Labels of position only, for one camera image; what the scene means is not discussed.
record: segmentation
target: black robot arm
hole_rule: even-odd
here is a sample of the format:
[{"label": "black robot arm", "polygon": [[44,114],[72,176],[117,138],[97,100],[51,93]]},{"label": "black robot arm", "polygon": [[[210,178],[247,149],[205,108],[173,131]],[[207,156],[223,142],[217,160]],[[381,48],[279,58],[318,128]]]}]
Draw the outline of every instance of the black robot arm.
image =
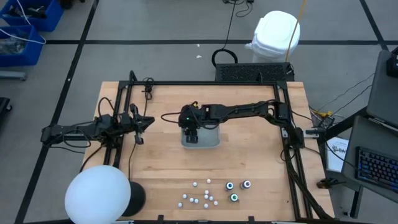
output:
[{"label": "black robot arm", "polygon": [[210,104],[202,105],[201,108],[198,107],[198,102],[193,102],[181,109],[178,125],[184,129],[187,142],[197,143],[198,128],[214,129],[229,119],[254,116],[265,118],[270,124],[284,128],[291,146],[304,147],[303,131],[293,126],[289,106],[276,100],[236,106]]},{"label": "black robot arm", "polygon": [[130,105],[130,110],[132,117],[127,113],[122,113],[119,120],[109,114],[105,114],[95,118],[90,123],[81,123],[73,126],[48,126],[42,130],[41,141],[46,146],[64,141],[99,141],[104,144],[114,142],[114,139],[120,135],[135,131],[136,143],[143,144],[144,141],[140,134],[155,121],[155,118],[141,116],[135,104]]}]

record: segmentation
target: yellow cable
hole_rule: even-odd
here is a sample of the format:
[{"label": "yellow cable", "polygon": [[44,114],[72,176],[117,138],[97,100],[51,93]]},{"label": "yellow cable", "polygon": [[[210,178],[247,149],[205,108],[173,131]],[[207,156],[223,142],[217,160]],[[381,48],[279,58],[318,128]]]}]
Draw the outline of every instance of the yellow cable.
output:
[{"label": "yellow cable", "polygon": [[293,37],[294,37],[294,33],[296,32],[297,25],[299,24],[299,21],[301,19],[301,15],[303,14],[305,3],[307,3],[307,0],[303,0],[303,4],[301,5],[300,13],[298,14],[296,25],[294,26],[293,34],[292,34],[292,37],[290,38],[289,48],[287,49],[285,62],[287,62],[287,59],[289,57],[290,45],[292,45],[292,40],[293,40]]}]

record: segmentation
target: white paper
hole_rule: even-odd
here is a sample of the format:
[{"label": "white paper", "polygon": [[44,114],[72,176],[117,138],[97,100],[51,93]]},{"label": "white paper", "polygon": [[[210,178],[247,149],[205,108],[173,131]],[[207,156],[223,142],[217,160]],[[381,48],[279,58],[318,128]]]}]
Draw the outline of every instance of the white paper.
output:
[{"label": "white paper", "polygon": [[[348,148],[348,140],[341,139],[341,138],[332,138],[331,140],[328,141],[329,147],[333,150],[333,152],[338,155],[340,158],[345,159],[346,157],[346,151]],[[341,172],[341,169],[343,168],[343,161],[339,158],[337,158],[330,150],[328,147],[327,149],[327,154],[326,154],[326,169],[330,171],[335,171],[335,172]]]}]

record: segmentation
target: black metal frame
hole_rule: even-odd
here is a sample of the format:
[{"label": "black metal frame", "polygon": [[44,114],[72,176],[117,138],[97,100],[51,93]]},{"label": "black metal frame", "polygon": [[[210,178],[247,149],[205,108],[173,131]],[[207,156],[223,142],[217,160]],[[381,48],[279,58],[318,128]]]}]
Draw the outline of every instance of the black metal frame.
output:
[{"label": "black metal frame", "polygon": [[[128,104],[130,102],[130,97],[131,97],[131,93],[132,93],[132,87],[134,85],[145,85],[145,82],[142,81],[137,81],[136,76],[134,75],[134,73],[130,74],[130,80],[128,81],[120,81],[119,85],[118,85],[118,92],[116,94],[116,102],[115,102],[115,113],[118,113],[120,105],[121,105],[121,100],[122,100],[122,93],[124,91],[124,89],[127,89],[127,95],[126,95],[126,100],[124,102],[124,110],[128,109]],[[284,94],[284,101],[290,106],[290,99],[289,99],[289,92],[287,91],[287,84],[285,81],[276,81],[276,82],[245,82],[245,81],[238,81],[238,82],[218,82],[218,81],[155,81],[154,85],[219,85],[219,86],[225,86],[225,85],[252,85],[252,86],[272,86],[274,89],[274,94],[275,94],[275,99],[276,100],[280,100],[280,96],[279,96],[279,89],[282,89],[283,94]],[[280,135],[282,138],[282,144],[283,147],[285,149],[285,156],[289,157],[290,156],[290,149],[289,146],[286,144],[285,141],[283,141],[283,135],[282,135],[282,130],[280,130]],[[116,153],[120,153],[121,152],[121,147],[123,144],[123,137],[120,137],[118,139],[119,141],[119,145],[120,147],[116,149]],[[111,148],[107,147],[106,149],[106,155],[110,155],[111,152]],[[47,153],[44,155],[43,158],[41,158],[41,160],[37,161],[36,166],[38,166],[38,163],[44,163],[45,157],[47,156]],[[300,155],[300,151],[296,151],[296,164],[297,164],[297,172],[298,172],[298,176],[300,177],[300,180],[302,181],[302,183],[304,183],[306,185],[306,181],[305,181],[305,174],[304,174],[304,169],[303,169],[303,164],[302,164],[302,160],[301,160],[301,155]],[[116,157],[113,166],[118,167],[119,165],[119,160],[120,157]],[[105,156],[105,160],[104,160],[104,164],[109,164],[109,156]],[[39,175],[40,175],[41,169],[38,170],[38,172],[36,172],[34,175],[32,175],[30,182],[34,183],[34,187],[33,190],[35,188],[35,185],[39,179]],[[298,196],[297,196],[297,191],[296,191],[296,184],[293,180],[293,178],[291,178],[291,176],[289,176],[289,187],[290,187],[290,195],[292,197],[292,206],[293,206],[293,211],[294,211],[294,215],[295,215],[295,219],[296,221],[303,219],[300,215],[300,205],[299,205],[299,201],[298,201]],[[313,221],[317,221],[314,220],[312,217],[312,209],[311,206],[308,202],[308,200],[303,196],[303,202],[304,202],[304,206],[305,206],[305,213],[307,215],[306,219],[308,220],[313,220]],[[270,223],[270,222],[257,222],[254,221],[254,217],[248,217],[249,223]],[[134,223],[198,223],[200,221],[163,221],[163,220],[152,220],[152,221],[148,221],[148,220],[135,220]],[[213,222],[213,221],[208,221],[211,223],[248,223],[248,221],[241,221],[241,222]],[[46,221],[46,222],[34,222],[34,223],[43,223],[43,224],[55,224],[55,223],[72,223],[71,220],[54,220],[54,221]],[[325,223],[336,223],[336,221],[334,220],[329,220]]]}]

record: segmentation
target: keyboard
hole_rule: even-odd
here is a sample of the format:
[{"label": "keyboard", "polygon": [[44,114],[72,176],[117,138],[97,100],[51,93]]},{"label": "keyboard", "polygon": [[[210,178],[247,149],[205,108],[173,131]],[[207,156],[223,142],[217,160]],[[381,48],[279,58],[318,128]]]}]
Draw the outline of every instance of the keyboard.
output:
[{"label": "keyboard", "polygon": [[356,178],[398,193],[398,158],[357,147]]}]

